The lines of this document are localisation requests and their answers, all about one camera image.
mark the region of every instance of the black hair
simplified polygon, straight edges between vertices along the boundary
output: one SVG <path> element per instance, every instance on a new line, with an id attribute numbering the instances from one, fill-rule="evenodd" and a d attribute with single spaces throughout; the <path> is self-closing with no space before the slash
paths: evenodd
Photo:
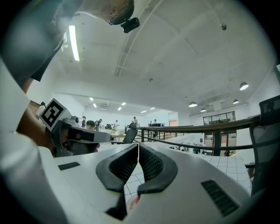
<path id="1" fill-rule="evenodd" d="M 95 127 L 95 122 L 89 120 L 89 121 L 87 121 L 87 125 Z"/>
<path id="2" fill-rule="evenodd" d="M 117 17 L 115 21 L 112 23 L 112 25 L 120 25 L 128 21 L 132 16 L 133 12 L 134 12 L 134 1 L 129 0 L 127 12 L 123 16 Z"/>

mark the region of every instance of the ceiling light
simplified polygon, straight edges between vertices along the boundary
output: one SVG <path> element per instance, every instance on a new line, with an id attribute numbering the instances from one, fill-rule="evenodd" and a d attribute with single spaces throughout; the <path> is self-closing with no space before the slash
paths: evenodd
<path id="1" fill-rule="evenodd" d="M 77 41 L 76 41 L 76 28 L 74 25 L 69 26 L 69 34 L 70 34 L 70 41 L 71 41 L 74 59 L 76 61 L 80 61 L 78 48 L 77 48 Z"/>
<path id="2" fill-rule="evenodd" d="M 245 90 L 245 89 L 247 89 L 248 88 L 248 84 L 246 83 L 246 82 L 242 82 L 241 84 L 240 84 L 240 90 Z"/>
<path id="3" fill-rule="evenodd" d="M 196 107 L 197 103 L 195 103 L 194 101 L 190 102 L 189 107 Z"/>

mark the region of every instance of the dome light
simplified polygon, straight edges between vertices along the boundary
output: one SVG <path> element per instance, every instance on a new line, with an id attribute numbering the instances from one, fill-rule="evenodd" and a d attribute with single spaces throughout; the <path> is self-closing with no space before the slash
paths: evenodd
<path id="1" fill-rule="evenodd" d="M 248 84 L 246 83 L 246 82 L 242 82 L 241 84 L 240 84 L 240 90 L 242 91 L 242 90 L 245 90 L 245 89 L 247 89 L 248 88 Z"/>
<path id="2" fill-rule="evenodd" d="M 195 103 L 194 101 L 190 102 L 189 107 L 196 107 L 197 103 Z"/>

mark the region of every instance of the white tile floor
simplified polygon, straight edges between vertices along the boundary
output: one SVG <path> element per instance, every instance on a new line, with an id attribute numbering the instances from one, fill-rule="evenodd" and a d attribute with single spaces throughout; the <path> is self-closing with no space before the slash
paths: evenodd
<path id="1" fill-rule="evenodd" d="M 225 173 L 227 176 L 235 180 L 238 184 L 245 188 L 248 194 L 251 195 L 252 184 L 247 172 L 247 168 L 244 166 L 242 159 L 238 157 L 218 157 L 218 156 L 205 156 L 198 154 L 190 154 L 194 157 L 199 157 L 206 160 L 211 165 Z M 128 179 L 124 186 L 124 194 L 126 201 L 134 194 L 137 193 L 139 185 L 144 184 L 143 170 L 138 163 L 132 172 L 131 177 Z"/>

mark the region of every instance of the white ceiling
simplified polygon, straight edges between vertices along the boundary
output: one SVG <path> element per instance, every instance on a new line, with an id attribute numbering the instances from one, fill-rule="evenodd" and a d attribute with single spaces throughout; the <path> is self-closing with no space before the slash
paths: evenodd
<path id="1" fill-rule="evenodd" d="M 248 101 L 274 68 L 269 39 L 235 0 L 135 0 L 133 16 L 140 27 L 129 34 L 85 14 L 74 17 L 80 61 L 67 33 L 69 47 L 55 57 L 60 78 L 100 89 L 67 93 L 109 101 L 122 95 L 130 104 L 197 114 L 210 102 L 222 100 L 226 109 L 234 99 Z M 239 91 L 243 81 L 249 88 Z M 189 108 L 191 101 L 199 106 Z"/>
<path id="2" fill-rule="evenodd" d="M 83 97 L 83 96 L 72 96 L 75 100 L 80 102 L 83 106 L 85 106 L 87 109 L 93 109 L 93 110 L 101 110 L 100 108 L 107 108 L 108 112 L 112 113 L 120 113 L 120 114 L 132 114 L 137 116 L 144 116 L 147 114 L 150 114 L 152 112 L 158 111 L 158 109 L 151 110 L 151 107 L 146 106 L 140 106 L 140 105 L 133 105 L 126 103 L 124 106 L 122 106 L 123 102 L 115 102 L 115 101 L 109 101 L 104 99 L 98 99 L 93 98 L 93 101 L 89 99 L 89 97 Z"/>

